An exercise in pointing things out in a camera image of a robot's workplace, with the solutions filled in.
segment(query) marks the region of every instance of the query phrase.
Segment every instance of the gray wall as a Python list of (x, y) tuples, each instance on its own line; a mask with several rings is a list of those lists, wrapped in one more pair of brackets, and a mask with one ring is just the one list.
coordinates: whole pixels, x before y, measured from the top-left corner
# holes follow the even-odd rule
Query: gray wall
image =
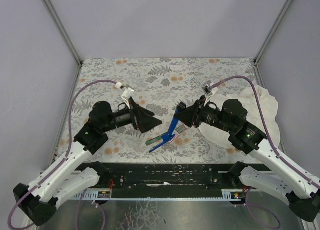
[(320, 0), (296, 0), (260, 63), (287, 153), (320, 176)]
[(88, 57), (254, 57), (286, 0), (52, 0)]
[[(77, 65), (41, 0), (0, 0), (0, 229), (13, 188), (45, 169)], [(18, 210), (15, 225), (24, 214)]]

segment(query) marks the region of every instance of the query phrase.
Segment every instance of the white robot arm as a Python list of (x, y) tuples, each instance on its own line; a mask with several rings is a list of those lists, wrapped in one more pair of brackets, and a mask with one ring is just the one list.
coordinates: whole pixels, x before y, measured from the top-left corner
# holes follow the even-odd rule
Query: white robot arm
[(215, 103), (205, 105), (205, 102), (203, 95), (193, 106), (174, 117), (189, 127), (197, 128), (206, 123), (229, 132), (229, 141), (237, 149), (261, 161), (279, 178), (261, 173), (242, 162), (237, 162), (229, 172), (238, 175), (244, 185), (281, 199), (296, 215), (312, 222), (320, 210), (320, 178), (272, 146), (267, 135), (246, 120), (248, 112), (237, 99), (225, 101), (222, 110)]
[(66, 155), (60, 156), (45, 172), (28, 185), (19, 183), (13, 190), (19, 207), (37, 225), (47, 222), (66, 200), (84, 189), (108, 182), (109, 170), (99, 162), (92, 163), (81, 174), (71, 173), (108, 140), (107, 131), (132, 124), (142, 133), (162, 124), (154, 113), (136, 104), (133, 90), (125, 90), (124, 108), (113, 112), (106, 101), (97, 102), (89, 114), (89, 121), (75, 135), (74, 143)]

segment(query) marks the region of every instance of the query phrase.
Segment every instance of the wire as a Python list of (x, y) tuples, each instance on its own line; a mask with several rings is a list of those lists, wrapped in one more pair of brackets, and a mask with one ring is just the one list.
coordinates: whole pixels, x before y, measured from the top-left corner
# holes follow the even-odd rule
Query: wire
[(113, 187), (113, 185), (114, 185), (114, 181), (111, 179), (111, 180), (109, 180), (109, 183), (110, 183), (110, 198), (111, 198), (111, 191), (112, 191), (112, 187)]
[[(87, 189), (85, 189), (84, 192), (81, 194), (80, 200), (79, 200), (79, 202), (78, 202), (78, 206), (77, 206), (77, 208), (76, 208), (76, 213), (75, 213), (75, 227), (76, 227), (76, 230), (80, 230), (80, 228), (79, 228), (79, 223), (78, 223), (79, 213), (80, 213), (80, 203), (81, 203), (82, 198), (83, 198), (84, 195), (86, 194), (86, 191), (87, 191)], [(98, 206), (98, 207), (101, 209), (101, 211), (102, 211), (103, 223), (102, 223), (101, 230), (103, 230), (103, 229), (105, 228), (105, 225), (106, 225), (106, 213), (105, 213), (103, 207), (102, 207), (100, 204), (96, 204), (96, 206)]]
[[(249, 211), (249, 213), (251, 214), (251, 216), (252, 216), (258, 223), (260, 223), (261, 225), (263, 225), (264, 227), (266, 227), (266, 228), (268, 228), (268, 229), (279, 229), (279, 228), (281, 228), (281, 225), (282, 225), (282, 224), (281, 224), (281, 221), (280, 221), (279, 217), (278, 217), (274, 212), (272, 212), (270, 209), (268, 209), (268, 208), (266, 208), (266, 207), (263, 207), (263, 206), (260, 206), (260, 205), (257, 205), (257, 204), (249, 204), (248, 198), (249, 198), (249, 193), (250, 193), (250, 191), (251, 191), (252, 189), (253, 189), (253, 187), (249, 188), (249, 190), (247, 191), (247, 193), (246, 193), (246, 195), (245, 195), (245, 204), (246, 204), (246, 207), (248, 208), (248, 211)], [(263, 209), (263, 210), (269, 212), (270, 214), (272, 214), (272, 215), (275, 217), (275, 219), (278, 221), (278, 226), (277, 226), (277, 227), (271, 227), (271, 226), (266, 225), (266, 224), (264, 224), (263, 222), (261, 222), (259, 219), (257, 219), (257, 218), (254, 216), (254, 214), (252, 213), (250, 207), (255, 207), (255, 208)]]
[(7, 224), (8, 224), (8, 227), (11, 229), (11, 230), (25, 230), (25, 229), (28, 229), (30, 227), (32, 227), (34, 225), (34, 223), (28, 225), (28, 226), (25, 226), (25, 227), (22, 227), (22, 228), (16, 228), (12, 225), (12, 216), (14, 214), (14, 212), (16, 211), (16, 209), (18, 208), (18, 206), (22, 203), (22, 201), (24, 199), (26, 199), (26, 197), (28, 197), (37, 187), (41, 186), (41, 184), (47, 180), (64, 162), (65, 160), (67, 159), (69, 153), (70, 153), (70, 150), (71, 150), (71, 145), (72, 145), (72, 128), (71, 128), (71, 113), (72, 113), (72, 108), (73, 108), (73, 105), (76, 101), (76, 98), (81, 94), (82, 91), (84, 91), (85, 89), (87, 89), (89, 86), (93, 85), (93, 84), (98, 84), (98, 83), (103, 83), (103, 82), (108, 82), (108, 83), (112, 83), (112, 84), (116, 84), (115, 81), (112, 81), (112, 80), (108, 80), (108, 79), (102, 79), (102, 80), (97, 80), (97, 81), (94, 81), (94, 82), (91, 82), (90, 84), (87, 84), (85, 87), (81, 88), (77, 94), (73, 97), (73, 99), (71, 100), (71, 103), (70, 103), (70, 107), (69, 107), (69, 112), (68, 112), (68, 129), (69, 129), (69, 146), (68, 146), (68, 149), (65, 153), (65, 157), (61, 160), (60, 163), (57, 164), (57, 166), (52, 169), (46, 176), (44, 176), (38, 183), (38, 186), (34, 186), (33, 188), (31, 188), (25, 195), (23, 195), (18, 201), (17, 203), (14, 205), (14, 207), (11, 209), (10, 213), (9, 213), (9, 216), (8, 216), (8, 221), (7, 221)]
[(264, 115), (262, 113), (262, 109), (261, 109), (261, 105), (260, 105), (260, 101), (259, 101), (259, 97), (258, 97), (258, 94), (257, 94), (257, 91), (255, 89), (255, 86), (253, 84), (253, 82), (248, 78), (248, 77), (245, 77), (245, 76), (241, 76), (241, 75), (236, 75), (236, 76), (232, 76), (232, 77), (229, 77), (227, 79), (224, 79), (222, 81), (219, 81), (218, 83), (210, 86), (210, 90), (211, 89), (214, 89), (216, 87), (218, 87), (219, 85), (231, 80), (231, 79), (236, 79), (236, 78), (240, 78), (240, 79), (245, 79), (246, 81), (248, 81), (253, 89), (253, 92), (254, 92), (254, 96), (255, 96), (255, 99), (256, 99), (256, 103), (258, 105), (258, 109), (259, 109), (259, 113), (260, 113), (260, 116), (261, 116), (261, 119), (262, 119), (262, 124), (263, 124), (263, 127), (264, 127), (264, 130), (265, 130), (265, 133), (268, 137), (268, 140), (270, 142), (270, 145), (272, 147), (272, 149), (274, 150), (274, 152), (276, 153), (276, 155), (286, 164), (288, 165), (292, 170), (294, 170), (295, 172), (297, 172), (301, 177), (303, 177), (304, 179), (306, 179), (309, 183), (311, 183), (312, 185), (316, 186), (318, 189), (320, 189), (320, 185), (317, 184), (316, 182), (312, 181), (311, 178), (309, 178), (307, 175), (305, 175), (303, 172), (301, 172), (299, 169), (297, 169), (294, 165), (292, 165), (291, 163), (289, 163), (283, 156), (280, 155), (280, 152), (278, 151), (278, 149), (276, 148), (275, 144), (273, 143), (272, 139), (271, 139), (271, 135), (269, 133), (269, 130), (267, 128), (267, 124), (266, 124), (266, 121), (265, 121), (265, 118), (264, 118)]
[(247, 186), (247, 185), (245, 185), (245, 186), (243, 187), (243, 189), (242, 189), (242, 192), (243, 192), (243, 193), (245, 193), (245, 192), (246, 192), (246, 190), (247, 190), (247, 188), (248, 188), (248, 186)]

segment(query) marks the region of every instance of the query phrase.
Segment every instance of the table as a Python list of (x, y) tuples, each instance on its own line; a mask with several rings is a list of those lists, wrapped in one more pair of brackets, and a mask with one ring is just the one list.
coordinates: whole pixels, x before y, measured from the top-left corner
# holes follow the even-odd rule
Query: table
[[(131, 163), (235, 163), (257, 160), (237, 149), (225, 149), (208, 141), (199, 131), (191, 128), (172, 143), (153, 153), (146, 140), (168, 130), (176, 105), (183, 101), (188, 106), (203, 95), (201, 85), (208, 80), (218, 82), (234, 75), (244, 75), (255, 84), (249, 58), (129, 58), (86, 59), (77, 84), (77, 91), (100, 79), (121, 81), (135, 90), (134, 100), (155, 113), (163, 121), (152, 131), (142, 134), (132, 126), (109, 131), (109, 140), (89, 161)], [(236, 93), (248, 87), (243, 79), (231, 80), (220, 86), (218, 93)], [(99, 83), (86, 89), (76, 100), (72, 111), (72, 131), (77, 133), (88, 121), (92, 106), (108, 101), (113, 111), (122, 103), (122, 90), (112, 84)], [(64, 129), (56, 155), (68, 148), (68, 127)]]

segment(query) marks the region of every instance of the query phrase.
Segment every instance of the purple cable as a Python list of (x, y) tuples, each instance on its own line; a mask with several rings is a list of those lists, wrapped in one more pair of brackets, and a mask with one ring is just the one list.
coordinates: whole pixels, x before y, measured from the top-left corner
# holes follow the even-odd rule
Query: purple cable
[[(249, 211), (249, 213), (251, 214), (251, 216), (252, 216), (258, 223), (260, 223), (262, 226), (265, 226), (265, 227), (268, 228), (268, 229), (279, 229), (279, 228), (281, 228), (281, 221), (280, 221), (280, 219), (277, 217), (277, 215), (276, 215), (274, 212), (272, 212), (270, 209), (267, 209), (266, 207), (263, 207), (263, 206), (260, 206), (260, 205), (249, 204), (249, 202), (248, 202), (249, 192), (250, 192), (252, 189), (253, 189), (252, 187), (249, 188), (249, 190), (247, 191), (247, 193), (246, 193), (246, 195), (245, 195), (246, 207), (248, 208), (248, 211)], [(275, 217), (275, 219), (278, 221), (279, 225), (278, 225), (277, 227), (271, 227), (271, 226), (269, 226), (269, 225), (264, 224), (263, 222), (261, 222), (259, 219), (257, 219), (257, 218), (254, 216), (254, 214), (252, 213), (252, 211), (251, 211), (251, 209), (250, 209), (249, 207), (256, 207), (256, 208), (263, 209), (263, 210), (269, 212), (270, 214), (272, 214), (272, 215)]]
[(236, 76), (232, 76), (232, 77), (229, 77), (227, 79), (224, 79), (214, 85), (212, 85), (210, 87), (210, 90), (213, 89), (213, 88), (216, 88), (218, 87), (219, 85), (231, 80), (231, 79), (236, 79), (236, 78), (240, 78), (240, 79), (245, 79), (246, 81), (248, 81), (253, 89), (253, 92), (254, 92), (254, 96), (255, 96), (255, 99), (256, 99), (256, 103), (258, 105), (258, 109), (259, 109), (259, 113), (261, 115), (261, 119), (262, 119), (262, 124), (263, 124), (263, 127), (264, 127), (264, 130), (265, 130), (265, 133), (268, 137), (268, 140), (272, 146), (272, 149), (274, 150), (274, 152), (276, 153), (276, 155), (285, 163), (287, 164), (291, 169), (293, 169), (295, 172), (297, 172), (301, 177), (303, 177), (304, 179), (306, 179), (309, 183), (313, 184), (314, 186), (316, 186), (318, 189), (320, 189), (320, 185), (317, 184), (316, 182), (313, 182), (311, 178), (309, 178), (307, 175), (305, 175), (303, 172), (301, 172), (299, 169), (297, 169), (295, 166), (293, 166), (291, 163), (289, 163), (283, 156), (280, 155), (280, 152), (278, 151), (278, 149), (276, 148), (275, 144), (273, 143), (272, 139), (271, 139), (271, 135), (268, 131), (268, 128), (267, 128), (267, 124), (266, 124), (266, 121), (265, 121), (265, 118), (264, 118), (264, 115), (262, 113), (262, 109), (261, 109), (261, 106), (260, 106), (260, 102), (259, 102), (259, 98), (258, 98), (258, 94), (257, 94), (257, 91), (255, 89), (255, 86), (254, 84), (252, 83), (252, 81), (248, 78), (248, 77), (245, 77), (245, 76), (241, 76), (241, 75), (236, 75)]
[[(84, 197), (85, 193), (86, 193), (87, 189), (84, 190), (84, 192), (81, 194), (81, 197), (80, 197), (80, 200), (78, 202), (78, 206), (76, 208), (76, 213), (75, 213), (75, 226), (76, 226), (76, 230), (79, 230), (79, 223), (78, 223), (78, 220), (79, 220), (79, 212), (80, 212), (80, 203), (81, 203), (81, 200), (82, 198)], [(103, 215), (103, 224), (102, 224), (102, 227), (101, 227), (101, 230), (103, 230), (105, 228), (105, 225), (106, 225), (106, 213), (103, 209), (103, 207), (100, 205), (100, 204), (97, 204), (97, 206), (101, 209), (102, 211), (102, 215)]]
[[(68, 149), (65, 153), (65, 158), (63, 158), (61, 160), (60, 163), (57, 164), (57, 166), (52, 169), (46, 176), (44, 176), (43, 179), (41, 179), (39, 181), (39, 185), (41, 185), (45, 180), (47, 180), (63, 163), (64, 161), (67, 159), (69, 153), (70, 153), (70, 150), (71, 150), (71, 145), (72, 145), (72, 129), (71, 129), (71, 113), (72, 113), (72, 108), (73, 108), (73, 105), (76, 101), (76, 98), (79, 96), (79, 94), (84, 91), (85, 89), (87, 89), (89, 86), (93, 85), (93, 84), (97, 84), (97, 83), (102, 83), (102, 82), (108, 82), (108, 83), (112, 83), (112, 84), (116, 84), (116, 82), (112, 81), (112, 80), (108, 80), (108, 79), (102, 79), (102, 80), (97, 80), (97, 81), (94, 81), (90, 84), (87, 84), (85, 87), (83, 87), (82, 89), (80, 89), (78, 91), (78, 93), (73, 97), (73, 99), (71, 100), (71, 103), (70, 103), (70, 107), (69, 107), (69, 113), (68, 113), (68, 127), (69, 127), (69, 146), (68, 146)], [(34, 223), (26, 226), (26, 227), (22, 227), (22, 228), (16, 228), (12, 225), (11, 221), (12, 221), (12, 216), (14, 214), (14, 212), (16, 211), (17, 207), (22, 203), (22, 201), (24, 199), (26, 199), (26, 197), (28, 197), (38, 186), (34, 186), (33, 188), (31, 188), (25, 195), (22, 196), (21, 199), (19, 199), (17, 201), (17, 203), (14, 205), (14, 207), (11, 209), (10, 213), (9, 213), (9, 216), (8, 216), (8, 227), (12, 230), (25, 230), (25, 229), (28, 229), (30, 228), (31, 226), (34, 225)]]

